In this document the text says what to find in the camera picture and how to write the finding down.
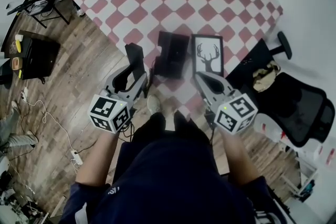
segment checkered tablecloth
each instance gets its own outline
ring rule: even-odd
[[[225,76],[242,61],[282,14],[277,0],[75,0],[116,46],[143,48],[151,67],[160,49],[159,30],[178,34],[221,35],[224,41]],[[155,77],[157,88],[184,114],[202,103],[192,79],[190,56],[183,79]]]

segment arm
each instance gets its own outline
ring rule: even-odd
[[[103,133],[93,146],[89,156],[78,170],[76,182],[100,187],[106,183],[106,177],[116,151],[118,134]]]
[[[247,154],[239,135],[230,135],[219,129],[230,169],[230,178],[238,186],[245,185],[260,176],[256,166]]]

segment hardwood floor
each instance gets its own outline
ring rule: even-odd
[[[55,19],[46,22],[48,28],[44,29],[37,26],[32,18],[19,16],[12,35],[19,29],[32,32],[36,30],[37,33],[59,42],[61,49],[55,68],[51,76],[46,78],[45,85],[38,79],[21,81],[14,75],[9,90],[0,87],[0,117],[4,117],[10,111],[11,100],[19,103],[22,115],[28,112],[28,105],[20,99],[20,91],[28,84],[28,101],[34,104],[37,100],[42,100],[48,112],[68,131],[73,148],[80,151],[89,147],[102,132],[93,127],[87,116],[92,96],[99,93],[106,78],[118,68],[127,65],[128,60],[88,17],[75,16],[74,10],[71,10],[71,0],[59,3],[58,8],[66,18],[70,18],[69,26],[61,19]],[[164,114],[169,119],[175,110],[174,103],[162,96],[155,87],[151,88],[150,93],[160,98]],[[146,100],[139,100],[135,108],[138,110],[133,124],[138,128],[149,118]],[[204,108],[196,111],[192,118],[210,135],[203,110]],[[75,180],[75,171],[70,162],[72,155],[66,133],[50,116],[47,116],[47,122],[43,123],[43,115],[44,108],[38,102],[36,106],[30,107],[30,113],[24,117],[23,128],[25,131],[31,130],[38,137],[39,143],[31,153],[11,161],[19,176],[12,167],[10,171],[17,181],[17,192],[25,194],[25,185],[29,186],[35,192],[31,198],[37,201],[42,209],[51,213],[63,195],[68,197],[69,187]],[[20,123],[16,132],[23,134]],[[252,129],[241,136],[252,160],[266,177],[269,186],[283,201],[286,200],[290,193],[280,175],[286,174],[296,184],[300,182],[295,153],[281,152],[277,144]],[[122,141],[118,143],[108,182],[112,181],[121,143]],[[11,159],[29,152],[30,149],[30,146],[10,148],[7,155]],[[89,152],[90,150],[83,151],[80,154],[81,158],[85,160]],[[226,157],[218,134],[214,136],[214,155],[219,172],[227,173]]]

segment gray pants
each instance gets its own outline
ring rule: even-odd
[[[33,135],[17,135],[12,130],[16,127],[20,113],[16,109],[6,118],[0,120],[0,147],[35,145],[38,141]]]

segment picture frame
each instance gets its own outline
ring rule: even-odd
[[[193,75],[206,71],[224,76],[224,49],[222,36],[192,34]]]

